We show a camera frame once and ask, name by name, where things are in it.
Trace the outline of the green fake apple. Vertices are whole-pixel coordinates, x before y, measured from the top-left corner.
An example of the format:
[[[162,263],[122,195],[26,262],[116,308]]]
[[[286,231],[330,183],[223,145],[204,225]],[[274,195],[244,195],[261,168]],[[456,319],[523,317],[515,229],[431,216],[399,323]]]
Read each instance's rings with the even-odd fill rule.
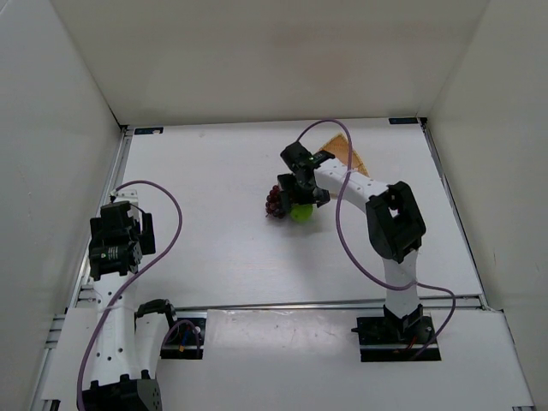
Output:
[[[292,206],[291,211],[289,213],[290,217],[293,221],[297,223],[304,223],[306,222],[313,214],[313,205],[311,204],[295,204]]]

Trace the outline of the purple fake grape bunch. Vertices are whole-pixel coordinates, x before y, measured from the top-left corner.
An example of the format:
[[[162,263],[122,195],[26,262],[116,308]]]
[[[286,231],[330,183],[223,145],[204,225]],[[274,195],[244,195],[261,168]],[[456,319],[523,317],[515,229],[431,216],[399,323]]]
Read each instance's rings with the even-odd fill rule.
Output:
[[[283,208],[281,188],[274,185],[266,196],[265,213],[267,217],[283,219],[288,216],[288,212]]]

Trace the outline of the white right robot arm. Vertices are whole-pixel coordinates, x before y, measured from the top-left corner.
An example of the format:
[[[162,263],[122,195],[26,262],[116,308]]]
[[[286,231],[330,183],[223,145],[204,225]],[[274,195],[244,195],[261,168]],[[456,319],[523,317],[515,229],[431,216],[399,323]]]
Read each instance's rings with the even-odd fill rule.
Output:
[[[368,239],[384,267],[384,279],[375,282],[386,289],[385,321],[399,337],[410,333],[423,315],[416,264],[426,233],[411,187],[374,181],[350,170],[334,154],[311,153],[299,142],[284,148],[280,157],[289,167],[288,174],[277,177],[284,211],[296,205],[323,206],[336,193],[338,235],[344,200],[365,214]]]

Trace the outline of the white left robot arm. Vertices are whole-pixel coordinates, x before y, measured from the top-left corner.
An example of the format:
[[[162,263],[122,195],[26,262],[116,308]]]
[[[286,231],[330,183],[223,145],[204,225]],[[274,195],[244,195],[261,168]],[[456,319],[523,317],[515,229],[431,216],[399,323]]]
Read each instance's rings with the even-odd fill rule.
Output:
[[[136,300],[137,280],[165,252],[156,251],[152,214],[139,208],[126,182],[90,221],[90,277],[97,324],[86,346],[76,383],[79,410],[160,410],[158,360],[175,341],[203,354],[200,327],[180,319],[167,299]],[[152,263],[142,266],[143,256]]]

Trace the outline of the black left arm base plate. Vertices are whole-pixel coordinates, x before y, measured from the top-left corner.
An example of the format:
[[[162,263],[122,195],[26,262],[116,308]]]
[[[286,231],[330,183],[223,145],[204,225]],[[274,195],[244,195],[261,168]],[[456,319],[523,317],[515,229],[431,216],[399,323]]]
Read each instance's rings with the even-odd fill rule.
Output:
[[[192,322],[199,339],[196,339],[194,329],[184,323],[170,333],[166,343],[162,347],[160,358],[163,360],[202,360],[204,355],[204,343],[206,339],[206,318],[186,318]]]

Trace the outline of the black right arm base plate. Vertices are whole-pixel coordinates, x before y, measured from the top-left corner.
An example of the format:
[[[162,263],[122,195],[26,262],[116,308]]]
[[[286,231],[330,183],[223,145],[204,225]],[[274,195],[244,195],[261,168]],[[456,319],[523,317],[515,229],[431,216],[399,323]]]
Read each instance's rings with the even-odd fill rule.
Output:
[[[430,316],[401,335],[390,328],[384,317],[359,317],[351,331],[358,336],[361,362],[441,361],[437,341],[422,351],[435,335]]]

